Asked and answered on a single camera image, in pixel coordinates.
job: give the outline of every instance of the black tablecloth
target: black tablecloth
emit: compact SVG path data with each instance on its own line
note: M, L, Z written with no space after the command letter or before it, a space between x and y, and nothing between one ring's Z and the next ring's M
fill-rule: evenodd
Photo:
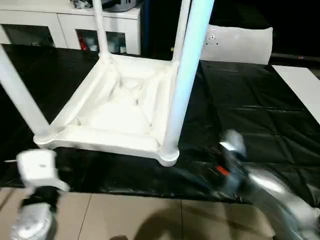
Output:
M6 45L21 78L51 122L98 60L94 52ZM22 187L17 153L36 148L33 134L1 89L0 187ZM269 65L201 61L173 167L154 159L59 147L56 165L74 192L239 202L221 196L219 140L244 136L247 166L269 170L319 207L320 126Z

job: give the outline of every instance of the tile floor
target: tile floor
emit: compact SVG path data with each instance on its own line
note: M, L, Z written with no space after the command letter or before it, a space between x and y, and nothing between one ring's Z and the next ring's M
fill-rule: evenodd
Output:
M0 191L0 233L9 239L22 189ZM90 193L60 198L55 240L271 240L250 205Z

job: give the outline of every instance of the white countertop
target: white countertop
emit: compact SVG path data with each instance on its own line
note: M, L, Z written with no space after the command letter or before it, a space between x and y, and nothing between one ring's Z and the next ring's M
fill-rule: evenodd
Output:
M125 12L103 12L104 17L121 19L138 19L141 5ZM92 8L74 8L69 0L0 0L0 10L30 11L75 15L95 15Z
M320 124L320 80L304 67L273 65L273 68Z

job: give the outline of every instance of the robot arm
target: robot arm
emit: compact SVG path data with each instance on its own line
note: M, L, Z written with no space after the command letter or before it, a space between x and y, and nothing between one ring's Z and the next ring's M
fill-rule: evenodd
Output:
M61 192L69 186L58 177L56 153L37 149L23 151L17 164L27 197L21 202L12 240L53 240L57 230L56 212Z
M223 191L237 193L258 207L267 217L277 240L319 240L314 209L276 176L265 170L245 168L242 136L229 130L220 143L227 171Z

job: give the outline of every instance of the cabinet door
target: cabinet door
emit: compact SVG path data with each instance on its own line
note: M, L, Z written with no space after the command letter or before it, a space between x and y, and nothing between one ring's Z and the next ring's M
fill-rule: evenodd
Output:
M67 48L56 13L0 10L0 44L36 45L40 41Z
M58 14L58 18L68 48L82 49L83 38L98 45L94 16ZM104 29L110 52L118 53L125 47L128 54L140 55L140 19L104 17Z

